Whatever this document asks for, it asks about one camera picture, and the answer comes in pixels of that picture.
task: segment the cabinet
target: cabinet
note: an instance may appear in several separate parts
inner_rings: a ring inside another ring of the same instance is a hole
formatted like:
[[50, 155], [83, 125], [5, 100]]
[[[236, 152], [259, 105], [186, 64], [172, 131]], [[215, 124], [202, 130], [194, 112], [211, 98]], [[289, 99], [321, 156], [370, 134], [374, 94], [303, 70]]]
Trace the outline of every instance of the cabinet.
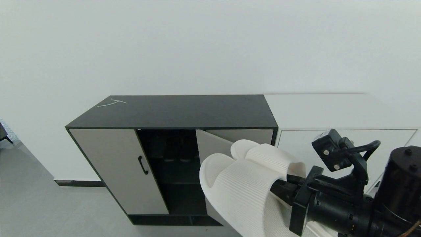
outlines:
[[369, 192], [416, 124], [366, 94], [110, 96], [66, 130], [133, 224], [228, 226], [200, 187], [209, 155], [249, 139], [338, 178], [351, 167], [330, 172], [311, 145], [335, 128], [355, 145], [382, 142], [368, 160]]
[[112, 96], [66, 129], [133, 224], [175, 226], [228, 226], [202, 192], [201, 162], [277, 134], [263, 95]]

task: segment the white drawer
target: white drawer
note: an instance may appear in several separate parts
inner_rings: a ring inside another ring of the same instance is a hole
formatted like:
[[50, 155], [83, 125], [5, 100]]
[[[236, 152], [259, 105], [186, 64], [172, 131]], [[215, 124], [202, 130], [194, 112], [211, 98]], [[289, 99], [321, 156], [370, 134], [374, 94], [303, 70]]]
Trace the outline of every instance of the white drawer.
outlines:
[[[365, 145], [374, 140], [381, 141], [381, 145], [367, 161], [368, 184], [364, 191], [368, 192], [382, 175], [390, 156], [390, 152], [405, 146], [416, 130], [338, 130], [342, 137], [354, 141], [355, 146]], [[321, 158], [314, 151], [312, 141], [323, 130], [287, 130], [282, 131], [278, 147], [291, 153], [306, 164], [307, 174], [313, 165], [324, 168], [323, 174], [333, 178], [340, 178], [350, 174], [352, 166], [336, 172], [331, 172]]]

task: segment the gray floor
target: gray floor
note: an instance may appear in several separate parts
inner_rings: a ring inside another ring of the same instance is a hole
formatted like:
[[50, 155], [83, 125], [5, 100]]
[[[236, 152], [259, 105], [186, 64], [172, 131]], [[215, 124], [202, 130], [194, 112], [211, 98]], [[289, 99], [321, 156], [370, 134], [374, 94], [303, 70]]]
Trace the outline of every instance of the gray floor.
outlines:
[[105, 188], [59, 187], [20, 142], [0, 149], [1, 237], [239, 237], [225, 227], [133, 226]]

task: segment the black cabinet top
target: black cabinet top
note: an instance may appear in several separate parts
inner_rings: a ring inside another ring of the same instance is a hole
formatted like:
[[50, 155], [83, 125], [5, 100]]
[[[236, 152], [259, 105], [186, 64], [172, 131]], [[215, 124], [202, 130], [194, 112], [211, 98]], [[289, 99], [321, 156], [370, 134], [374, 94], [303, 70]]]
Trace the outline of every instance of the black cabinet top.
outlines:
[[66, 128], [229, 129], [278, 127], [263, 95], [109, 96]]

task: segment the black door handle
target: black door handle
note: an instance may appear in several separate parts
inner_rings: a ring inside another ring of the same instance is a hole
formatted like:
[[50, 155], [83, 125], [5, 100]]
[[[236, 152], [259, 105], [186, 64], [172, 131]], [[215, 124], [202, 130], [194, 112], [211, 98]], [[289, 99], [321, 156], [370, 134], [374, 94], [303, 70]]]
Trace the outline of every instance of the black door handle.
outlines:
[[145, 170], [145, 167], [143, 167], [142, 156], [139, 156], [138, 160], [139, 160], [140, 166], [142, 166], [143, 173], [146, 175], [149, 174], [149, 171]]

